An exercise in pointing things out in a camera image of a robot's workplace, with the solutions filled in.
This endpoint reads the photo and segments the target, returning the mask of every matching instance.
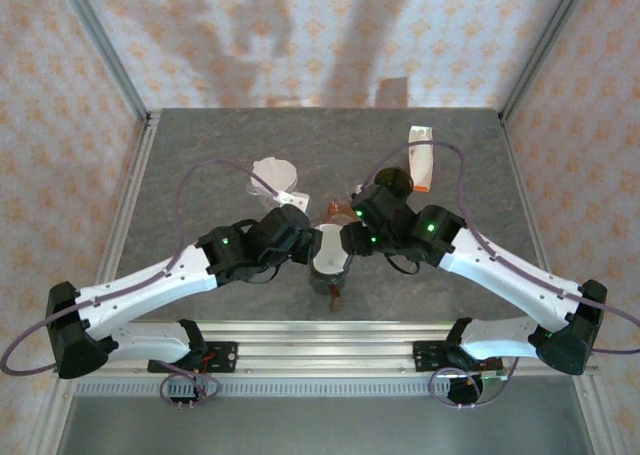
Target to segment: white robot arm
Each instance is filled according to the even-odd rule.
[[[528,315],[456,321],[446,343],[449,360],[469,370],[487,358],[536,357],[564,373],[583,373],[603,314],[581,300],[604,303],[606,288],[594,280],[580,285],[551,275],[472,232],[442,207],[414,213],[406,204],[410,190],[398,188],[398,176],[388,178],[396,185],[370,185],[354,197],[351,207],[362,222],[341,232],[347,253],[426,262],[487,288]]]
[[[304,212],[284,205],[260,222],[213,229],[171,259],[173,263],[165,260],[79,290],[69,282],[58,284],[49,292],[47,316],[82,304],[47,325],[58,375],[76,378],[108,361],[131,359],[159,360],[193,370],[207,353],[195,322],[180,320],[152,328],[128,322],[194,293],[278,270],[287,260],[307,264],[319,245],[320,232],[310,228]]]
[[[550,275],[484,237],[480,243],[478,234],[448,210],[431,205],[415,214],[405,201],[383,185],[371,185],[358,194],[351,206],[362,222],[335,235],[345,252],[380,252],[388,259],[402,255],[416,264],[427,262],[478,283],[528,315],[456,321],[446,341],[448,359],[455,366],[470,370],[487,358],[537,357],[565,373],[582,373],[602,312],[580,303],[575,295],[603,303],[605,287],[593,280],[579,285]],[[311,229],[306,215],[293,205],[249,224],[246,232],[237,224],[215,228],[183,250],[169,270],[164,261],[107,284],[80,290],[68,282],[53,287],[48,315],[74,303],[85,305],[48,326],[60,377],[82,376],[107,361],[124,359],[197,368],[206,346],[194,322],[181,320],[154,329],[128,322],[194,293],[248,281],[289,259],[307,264],[320,250],[322,233]],[[153,283],[141,284],[159,273],[162,276]],[[103,301],[115,293],[120,295]]]

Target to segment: aluminum frame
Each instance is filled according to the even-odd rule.
[[[159,120],[160,113],[154,112],[143,130],[97,283],[115,277]],[[540,266],[548,269],[517,160],[504,130],[503,135]],[[425,373],[415,372],[411,342],[418,339],[442,340],[451,328],[450,324],[402,322],[225,321],[204,322],[199,326],[206,340],[232,339],[241,343],[243,353],[238,359],[236,372],[225,377],[247,382],[264,380],[265,377],[299,380],[319,377],[347,379],[356,376],[371,381],[381,378],[424,380]],[[623,455],[626,452],[613,424],[611,402],[595,362],[592,359],[583,376],[573,378],[587,430],[595,453]],[[515,376],[550,375],[562,376],[534,359],[522,359],[515,372]],[[132,377],[150,380],[163,375],[147,373],[145,362],[120,362],[94,372],[85,381],[129,380]],[[27,453],[56,453],[79,383],[78,380],[55,379],[51,393],[43,404]]]
[[[116,49],[111,44],[111,40],[91,6],[91,2],[89,0],[68,1],[84,26],[87,35],[93,41],[107,69],[113,76],[114,81],[118,87],[120,87],[122,95],[131,107],[131,110],[133,110],[139,120],[147,120],[149,113],[144,102],[131,81],[131,78],[129,78],[129,74],[120,60],[118,52],[116,52]]]
[[[511,94],[507,97],[504,107],[500,110],[498,116],[503,125],[508,124],[509,120],[511,120],[579,2],[580,0],[560,0],[538,43],[536,43],[533,53],[527,60],[524,70],[511,90]]]

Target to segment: transparent plastic cup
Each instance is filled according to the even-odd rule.
[[[276,191],[287,193],[297,191],[298,171],[287,160],[278,160],[274,157],[258,160],[253,162],[253,172]],[[280,205],[273,199],[273,195],[253,178],[247,183],[247,193],[260,197],[260,203],[267,210]]]

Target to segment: gray countertop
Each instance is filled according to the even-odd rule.
[[[466,200],[490,239],[535,262],[535,251],[494,111],[483,109],[171,109],[164,110],[118,276],[169,257],[176,244],[173,196],[180,177],[207,158],[251,167],[274,156],[298,169],[298,190],[311,195],[310,219],[319,223],[332,199],[349,190],[385,154],[407,140],[412,125],[433,127],[434,138],[467,154]],[[406,165],[400,157],[396,165]],[[439,204],[456,213],[459,162],[436,148],[432,189],[412,195],[420,209]],[[196,171],[183,195],[187,240],[218,225],[260,219],[267,210],[245,191],[246,174],[212,166]],[[342,310],[330,313],[327,296],[315,293],[308,268],[285,264],[266,285],[235,283],[174,302],[145,316],[151,320],[399,320],[451,322],[470,316],[518,316],[518,309],[473,282],[423,266],[416,276],[394,271],[382,256],[354,260],[342,292]]]

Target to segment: patterned wallpaper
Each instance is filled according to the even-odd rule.
[[[49,288],[94,282],[136,122],[66,0],[0,0],[0,348]],[[12,358],[51,363],[46,334]],[[49,376],[0,373],[0,453],[25,453]]]
[[[640,0],[582,0],[509,125],[553,269],[609,288],[640,315]],[[605,316],[598,344],[640,333]],[[600,357],[630,454],[640,447],[640,358]]]
[[[502,108],[559,0],[92,0],[149,109]]]

